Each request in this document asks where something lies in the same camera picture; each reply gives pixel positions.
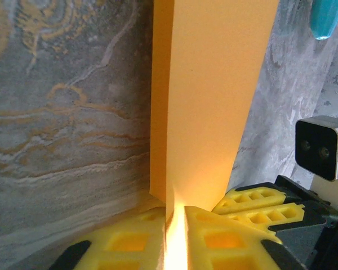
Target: camera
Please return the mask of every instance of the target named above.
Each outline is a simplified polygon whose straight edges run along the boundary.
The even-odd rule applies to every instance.
[[[338,179],[338,118],[316,116],[297,121],[295,160],[328,180]]]

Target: camera lens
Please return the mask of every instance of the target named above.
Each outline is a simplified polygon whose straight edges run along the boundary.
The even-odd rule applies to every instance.
[[[329,150],[326,147],[322,147],[319,149],[319,156],[321,159],[328,159],[329,158]]]
[[[308,141],[302,141],[301,147],[304,151],[308,151],[310,149],[310,144]]]

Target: teal object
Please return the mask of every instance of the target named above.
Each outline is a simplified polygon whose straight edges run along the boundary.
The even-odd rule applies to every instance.
[[[318,40],[329,38],[338,23],[338,0],[313,0],[310,29]]]

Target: bright light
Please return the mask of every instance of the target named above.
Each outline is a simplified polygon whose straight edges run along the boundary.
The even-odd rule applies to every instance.
[[[188,270],[184,205],[176,203],[166,232],[165,270]]]

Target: gray textured surface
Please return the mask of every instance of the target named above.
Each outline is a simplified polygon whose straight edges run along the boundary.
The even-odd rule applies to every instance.
[[[310,36],[308,8],[281,3],[233,185],[291,171],[338,40]],[[151,34],[150,0],[0,0],[0,269],[46,269],[145,197]]]
[[[294,126],[310,117],[338,44],[315,40],[309,1],[281,1],[228,188],[291,176]]]
[[[314,110],[314,116],[317,115],[338,117],[338,47]],[[292,178],[302,186],[309,188],[313,174],[296,165]]]

